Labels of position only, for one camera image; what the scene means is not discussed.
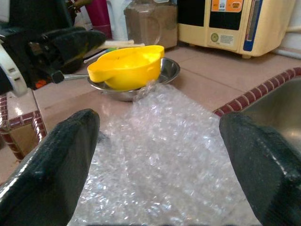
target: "yellow plastic scoop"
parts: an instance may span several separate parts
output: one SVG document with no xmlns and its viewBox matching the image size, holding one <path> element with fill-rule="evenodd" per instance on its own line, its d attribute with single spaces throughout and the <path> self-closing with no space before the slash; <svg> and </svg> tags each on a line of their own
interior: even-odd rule
<svg viewBox="0 0 301 226">
<path fill-rule="evenodd" d="M 163 57 L 163 46 L 124 48 L 102 55 L 87 69 L 93 82 L 104 81 L 116 90 L 138 89 L 158 79 Z"/>
</svg>

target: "plastic wrap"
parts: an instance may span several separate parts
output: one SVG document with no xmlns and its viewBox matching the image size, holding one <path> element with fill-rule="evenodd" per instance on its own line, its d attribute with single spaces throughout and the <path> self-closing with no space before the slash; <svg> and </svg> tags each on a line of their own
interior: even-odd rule
<svg viewBox="0 0 301 226">
<path fill-rule="evenodd" d="M 69 226 L 259 224 L 218 125 L 218 116 L 157 84 L 100 134 Z"/>
</svg>

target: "white wall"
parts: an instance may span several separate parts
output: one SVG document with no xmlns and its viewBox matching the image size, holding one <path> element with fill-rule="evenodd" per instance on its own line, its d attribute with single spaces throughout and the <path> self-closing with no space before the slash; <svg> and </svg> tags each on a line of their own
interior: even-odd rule
<svg viewBox="0 0 301 226">
<path fill-rule="evenodd" d="M 87 31 L 93 28 L 86 7 L 83 6 L 80 8 L 80 13 L 77 13 L 74 26 L 84 27 Z"/>
<path fill-rule="evenodd" d="M 301 0 L 296 0 L 289 25 L 289 27 L 297 26 L 301 27 Z M 301 32 L 288 32 L 283 39 L 280 47 L 301 50 Z"/>
<path fill-rule="evenodd" d="M 8 22 L 9 20 L 9 1 L 0 0 L 0 22 Z"/>
</svg>

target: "kitchen counter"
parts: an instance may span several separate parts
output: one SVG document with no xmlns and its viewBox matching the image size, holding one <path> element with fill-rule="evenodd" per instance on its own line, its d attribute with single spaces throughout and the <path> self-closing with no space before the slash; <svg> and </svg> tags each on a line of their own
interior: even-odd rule
<svg viewBox="0 0 301 226">
<path fill-rule="evenodd" d="M 288 68 L 300 66 L 300 60 L 284 56 L 265 54 L 261 57 L 242 59 L 240 55 L 182 44 L 166 52 L 166 57 L 178 62 L 181 72 L 171 84 L 210 111 L 242 95 Z M 87 73 L 83 68 L 79 74 Z M 34 98 L 18 107 L 37 104 L 46 130 L 50 131 L 57 123 L 71 114 L 85 108 L 99 113 L 101 129 L 110 117 L 127 111 L 132 103 L 112 100 L 89 85 L 86 79 L 63 81 L 48 84 L 33 91 Z M 17 164 L 7 148 L 0 150 L 0 184 L 5 181 Z"/>
</svg>

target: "stainless steel bowl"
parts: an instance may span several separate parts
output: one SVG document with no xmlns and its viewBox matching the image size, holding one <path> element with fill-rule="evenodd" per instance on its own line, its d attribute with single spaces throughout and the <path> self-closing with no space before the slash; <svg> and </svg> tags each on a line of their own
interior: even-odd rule
<svg viewBox="0 0 301 226">
<path fill-rule="evenodd" d="M 180 66 L 177 62 L 168 59 L 163 58 L 161 60 L 161 73 L 159 76 L 158 81 L 162 84 L 170 83 L 172 80 L 174 80 L 180 73 Z M 134 89 L 134 90 L 114 90 L 110 88 L 105 82 L 92 82 L 90 78 L 88 78 L 88 82 L 96 89 L 99 89 L 102 91 L 102 93 L 110 96 L 111 98 L 115 100 L 120 101 L 133 101 L 133 99 L 138 95 L 138 92 L 140 89 Z"/>
</svg>

